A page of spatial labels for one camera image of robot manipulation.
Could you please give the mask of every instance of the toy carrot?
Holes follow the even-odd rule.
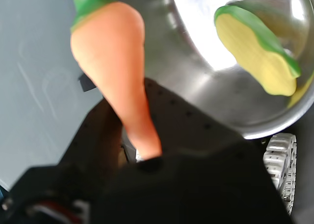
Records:
[[[141,15],[113,0],[74,2],[74,58],[120,117],[141,156],[161,155],[144,87],[145,28]]]

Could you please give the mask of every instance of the gray table surface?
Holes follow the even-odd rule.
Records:
[[[101,100],[83,93],[70,50],[72,0],[0,0],[0,185],[30,166],[58,162],[86,113]],[[314,223],[314,107],[286,131],[298,141],[298,223]]]

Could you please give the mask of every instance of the orange carrot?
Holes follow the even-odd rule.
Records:
[[[145,28],[140,14],[113,2],[90,14],[72,33],[73,55],[99,88],[144,159],[161,155],[144,87]]]

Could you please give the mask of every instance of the metal bowl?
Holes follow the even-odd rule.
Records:
[[[121,0],[146,25],[146,76],[247,139],[279,132],[314,101],[314,16],[311,0]],[[216,34],[213,16],[226,4],[259,16],[302,69],[292,97],[267,94]]]

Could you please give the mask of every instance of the stainless steel bowl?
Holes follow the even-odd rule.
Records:
[[[135,7],[145,20],[146,76],[245,138],[279,132],[312,105],[311,0],[121,1]],[[268,95],[224,48],[216,34],[213,16],[217,8],[226,4],[237,4],[258,15],[280,38],[287,52],[298,59],[302,69],[298,79],[300,99],[296,95],[292,98]]]

